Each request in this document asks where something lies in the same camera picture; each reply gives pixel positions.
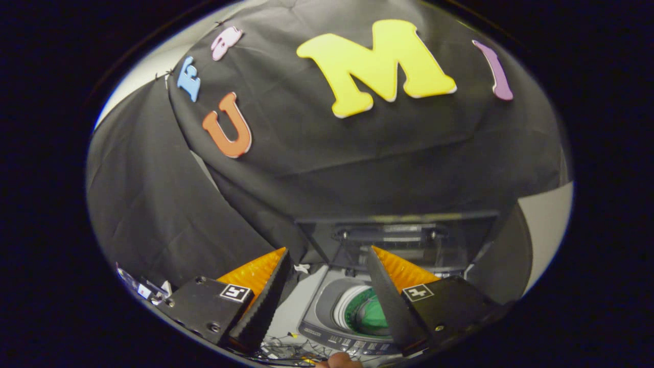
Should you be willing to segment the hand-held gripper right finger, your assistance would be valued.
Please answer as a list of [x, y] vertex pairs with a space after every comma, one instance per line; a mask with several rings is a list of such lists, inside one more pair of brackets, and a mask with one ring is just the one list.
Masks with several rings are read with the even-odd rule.
[[504, 316], [504, 306], [457, 275], [439, 278], [372, 245], [367, 270], [403, 356], [441, 352]]

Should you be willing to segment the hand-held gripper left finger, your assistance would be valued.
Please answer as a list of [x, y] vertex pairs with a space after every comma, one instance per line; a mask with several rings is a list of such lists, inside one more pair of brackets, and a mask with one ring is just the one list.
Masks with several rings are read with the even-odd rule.
[[254, 353], [275, 316], [292, 266], [289, 251], [280, 248], [218, 279], [199, 275], [156, 308], [215, 346]]

